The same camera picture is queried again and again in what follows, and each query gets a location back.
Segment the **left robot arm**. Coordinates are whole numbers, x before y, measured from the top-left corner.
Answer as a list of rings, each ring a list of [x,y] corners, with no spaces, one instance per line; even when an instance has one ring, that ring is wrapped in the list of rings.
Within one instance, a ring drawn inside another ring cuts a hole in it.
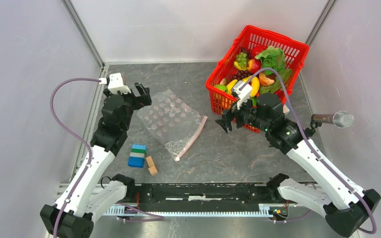
[[[111,92],[105,89],[102,116],[90,142],[87,154],[74,178],[53,205],[44,205],[40,217],[48,233],[55,238],[88,238],[95,223],[117,201],[132,201],[136,196],[134,179],[116,175],[102,191],[92,193],[108,165],[127,139],[135,110],[152,103],[150,89],[135,83],[139,92]]]

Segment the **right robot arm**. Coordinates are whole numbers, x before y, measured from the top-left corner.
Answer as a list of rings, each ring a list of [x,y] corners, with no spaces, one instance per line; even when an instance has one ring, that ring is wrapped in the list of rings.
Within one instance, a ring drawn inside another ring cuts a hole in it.
[[[265,133],[271,147],[300,165],[320,186],[320,190],[299,184],[278,174],[267,183],[267,197],[272,202],[294,201],[325,218],[339,235],[350,237],[370,220],[369,234],[377,232],[374,211],[381,196],[374,189],[365,190],[342,173],[306,136],[299,121],[289,120],[277,95],[263,94],[246,102],[236,101],[216,120],[226,132],[246,124]]]

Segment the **clear zip top bag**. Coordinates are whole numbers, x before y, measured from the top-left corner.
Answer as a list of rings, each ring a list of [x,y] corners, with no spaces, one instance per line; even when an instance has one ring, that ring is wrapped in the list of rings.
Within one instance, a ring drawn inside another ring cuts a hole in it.
[[[170,89],[151,99],[152,104],[138,110],[137,116],[177,162],[201,134],[207,116],[191,108]]]

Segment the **green toy lettuce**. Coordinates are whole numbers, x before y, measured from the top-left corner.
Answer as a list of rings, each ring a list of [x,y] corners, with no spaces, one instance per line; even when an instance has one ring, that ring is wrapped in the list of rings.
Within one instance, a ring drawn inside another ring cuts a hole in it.
[[[255,57],[260,60],[261,68],[272,68],[277,72],[282,72],[286,67],[285,54],[281,48],[269,46]]]

